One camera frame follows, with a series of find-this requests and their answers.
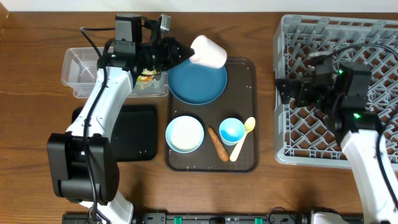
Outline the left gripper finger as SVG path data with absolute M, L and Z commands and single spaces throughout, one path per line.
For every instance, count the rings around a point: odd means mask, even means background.
M 174 68 L 174 67 L 180 65 L 182 62 L 189 59 L 193 55 L 194 55 L 194 52 L 190 52 L 190 53 L 182 54 L 182 55 L 169 54 L 167 68 L 168 69 Z
M 169 38 L 170 51 L 176 55 L 193 55 L 193 49 L 181 44 L 174 37 Z

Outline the pink plastic cup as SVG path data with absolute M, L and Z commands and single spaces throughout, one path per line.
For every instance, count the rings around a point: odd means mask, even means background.
M 190 57 L 191 63 L 210 68 L 221 68 L 227 60 L 224 48 L 204 35 L 199 35 L 191 44 L 194 54 Z

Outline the yellow green snack wrapper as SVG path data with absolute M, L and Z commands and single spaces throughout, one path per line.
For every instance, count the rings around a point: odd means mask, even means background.
M 143 69 L 142 73 L 138 76 L 137 82 L 149 82 L 158 74 L 157 70 Z

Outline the dark blue plate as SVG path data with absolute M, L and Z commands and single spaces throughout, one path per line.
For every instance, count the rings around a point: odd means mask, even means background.
M 226 88 L 226 67 L 210 68 L 186 60 L 168 71 L 167 82 L 173 96 L 190 105 L 216 100 Z

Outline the pale yellow plastic spoon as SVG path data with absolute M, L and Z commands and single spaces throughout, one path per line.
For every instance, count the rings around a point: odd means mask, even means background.
M 249 117 L 245 123 L 244 123 L 244 135 L 243 137 L 238 141 L 238 143 L 235 145 L 229 159 L 232 162 L 235 162 L 238 157 L 239 154 L 241 152 L 241 149 L 243 147 L 244 141 L 246 139 L 246 136 L 255 128 L 256 125 L 256 119 L 255 117 Z

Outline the light blue plastic cup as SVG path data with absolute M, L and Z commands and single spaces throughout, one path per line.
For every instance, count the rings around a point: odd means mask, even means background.
M 243 123 L 236 118 L 227 118 L 219 126 L 219 134 L 223 144 L 233 146 L 242 139 L 245 133 Z

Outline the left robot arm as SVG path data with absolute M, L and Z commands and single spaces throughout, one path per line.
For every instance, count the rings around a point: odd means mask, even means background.
M 88 222 L 132 222 L 134 207 L 118 190 L 119 167 L 110 143 L 115 122 L 144 69 L 167 71 L 194 53 L 173 37 L 156 44 L 115 39 L 105 44 L 83 109 L 64 133 L 47 141 L 55 195 L 88 207 Z

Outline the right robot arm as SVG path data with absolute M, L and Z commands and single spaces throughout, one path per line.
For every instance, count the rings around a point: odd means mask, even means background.
M 359 192 L 365 223 L 397 223 L 397 177 L 386 151 L 385 126 L 366 110 L 371 69 L 325 59 L 312 76 L 275 81 L 281 100 L 312 106 L 327 115 L 327 127 L 347 158 Z

